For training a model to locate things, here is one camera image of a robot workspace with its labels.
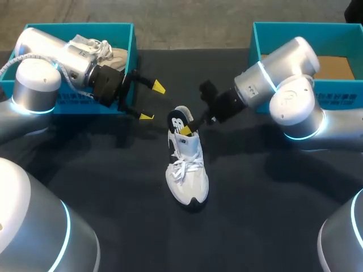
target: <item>black cloth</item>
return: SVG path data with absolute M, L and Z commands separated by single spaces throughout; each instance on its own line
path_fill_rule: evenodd
M 200 129 L 210 182 L 200 213 L 184 211 L 167 187 L 168 112 L 184 104 L 198 116 L 199 84 L 228 89 L 247 57 L 244 49 L 141 50 L 141 73 L 167 90 L 137 89 L 137 107 L 154 121 L 54 116 L 47 132 L 2 145 L 0 156 L 89 222 L 102 272 L 321 272 L 319 229 L 362 186 L 362 154 L 300 152 L 267 115 L 245 110 Z

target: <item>teal cardboard box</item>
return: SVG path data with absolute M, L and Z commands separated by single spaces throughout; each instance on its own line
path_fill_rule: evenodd
M 314 91 L 324 109 L 363 108 L 363 27 L 339 23 L 255 22 L 249 66 L 301 36 L 318 55 Z M 257 109 L 268 113 L 268 103 Z
M 126 72 L 137 68 L 137 45 L 134 25 L 129 23 L 69 23 L 69 24 L 27 24 L 25 28 L 33 27 L 51 34 L 63 41 L 69 41 L 79 34 L 88 39 L 107 40 L 112 47 L 128 51 Z M 0 86 L 7 97 L 12 96 L 17 65 L 13 65 L 0 78 Z M 133 101 L 133 85 L 126 98 L 127 104 Z M 66 83 L 62 83 L 58 94 L 54 114 L 120 114 L 116 103 L 107 108 L 95 100 L 72 91 Z

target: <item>shoe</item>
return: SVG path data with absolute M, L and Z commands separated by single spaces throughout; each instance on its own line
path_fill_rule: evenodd
M 76 35 L 69 43 L 81 50 L 84 50 L 97 57 L 97 64 L 107 65 L 117 71 L 125 69 L 127 62 L 127 50 L 112 48 L 106 41 L 87 39 L 81 35 Z
M 166 169 L 166 181 L 181 205 L 198 210 L 207 199 L 209 181 L 198 132 L 188 136 L 179 134 L 191 121 L 193 117 L 185 106 L 176 107 L 168 114 L 170 163 Z

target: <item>shoelace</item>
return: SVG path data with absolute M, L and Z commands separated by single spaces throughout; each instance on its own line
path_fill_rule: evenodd
M 78 48 L 87 47 L 88 50 L 86 51 L 92 55 L 96 55 L 97 60 L 108 60 L 113 58 L 112 47 L 106 40 L 99 41 L 96 39 L 89 39 L 87 44 L 70 40 L 69 43 Z
M 200 148 L 198 148 L 198 152 L 190 159 L 181 158 L 176 150 L 173 156 L 178 158 L 178 160 L 172 164 L 173 170 L 171 172 L 176 182 L 182 182 L 187 172 L 197 171 L 204 166 Z
M 99 41 L 90 39 L 88 45 L 94 48 L 90 54 L 97 55 L 97 59 L 109 59 L 113 57 L 112 47 L 106 40 Z

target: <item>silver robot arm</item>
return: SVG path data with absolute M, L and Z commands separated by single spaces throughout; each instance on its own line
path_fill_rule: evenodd
M 269 108 L 286 137 L 302 150 L 363 151 L 363 109 L 322 109 L 309 78 L 282 82 Z
M 311 46 L 302 37 L 296 37 L 238 75 L 234 86 L 221 94 L 211 81 L 201 84 L 201 98 L 208 108 L 180 133 L 194 132 L 204 122 L 225 122 L 245 108 L 256 109 L 270 101 L 286 78 L 302 74 L 312 77 L 319 70 L 319 60 Z
M 39 58 L 25 59 L 16 71 L 13 95 L 0 103 L 0 144 L 44 131 L 50 123 L 61 75 Z

